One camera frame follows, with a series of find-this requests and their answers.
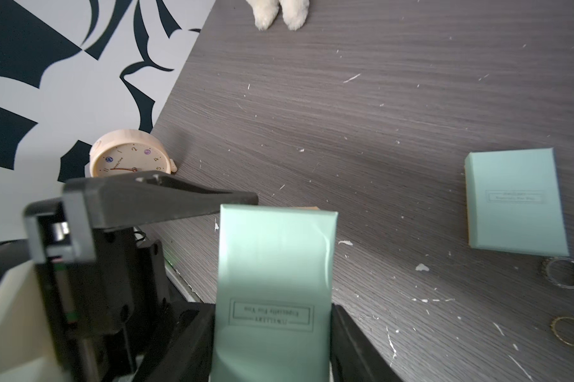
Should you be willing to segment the mint green box lid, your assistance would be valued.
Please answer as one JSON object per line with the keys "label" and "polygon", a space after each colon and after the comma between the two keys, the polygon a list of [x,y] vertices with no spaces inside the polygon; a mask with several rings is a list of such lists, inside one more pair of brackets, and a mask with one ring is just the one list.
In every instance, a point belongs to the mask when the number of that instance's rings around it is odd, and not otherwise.
{"label": "mint green box lid", "polygon": [[471,248],[570,255],[552,148],[472,152],[465,186]]}

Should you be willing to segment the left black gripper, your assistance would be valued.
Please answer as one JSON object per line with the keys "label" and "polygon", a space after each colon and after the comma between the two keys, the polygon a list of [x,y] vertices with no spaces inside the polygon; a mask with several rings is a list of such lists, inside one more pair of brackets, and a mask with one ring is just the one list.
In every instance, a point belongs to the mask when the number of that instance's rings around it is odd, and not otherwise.
{"label": "left black gripper", "polygon": [[25,208],[29,254],[67,380],[210,380],[215,305],[169,304],[161,241],[130,228],[217,214],[221,205],[258,205],[258,194],[146,171],[71,179],[60,197]]}

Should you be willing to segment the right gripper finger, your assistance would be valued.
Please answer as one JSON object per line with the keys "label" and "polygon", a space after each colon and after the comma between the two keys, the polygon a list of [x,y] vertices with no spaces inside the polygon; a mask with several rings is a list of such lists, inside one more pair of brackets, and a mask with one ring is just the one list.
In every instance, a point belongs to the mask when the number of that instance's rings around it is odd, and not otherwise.
{"label": "right gripper finger", "polygon": [[332,305],[331,368],[339,382],[403,382],[341,305]]}

